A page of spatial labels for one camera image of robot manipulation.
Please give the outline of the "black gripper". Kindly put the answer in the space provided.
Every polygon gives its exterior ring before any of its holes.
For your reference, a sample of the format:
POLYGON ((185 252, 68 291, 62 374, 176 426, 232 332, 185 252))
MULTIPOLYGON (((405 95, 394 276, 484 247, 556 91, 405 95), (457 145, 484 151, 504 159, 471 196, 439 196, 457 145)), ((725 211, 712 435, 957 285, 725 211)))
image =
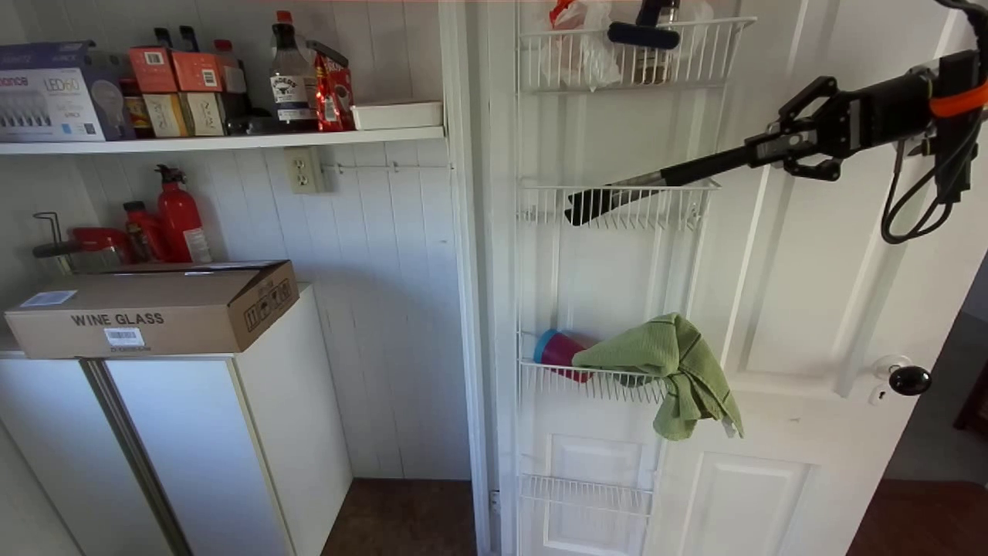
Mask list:
POLYGON ((931 80, 929 68, 910 68, 864 91, 840 91, 835 76, 814 76, 778 109, 782 167, 789 177, 837 183, 847 159, 923 132, 931 122, 931 80))

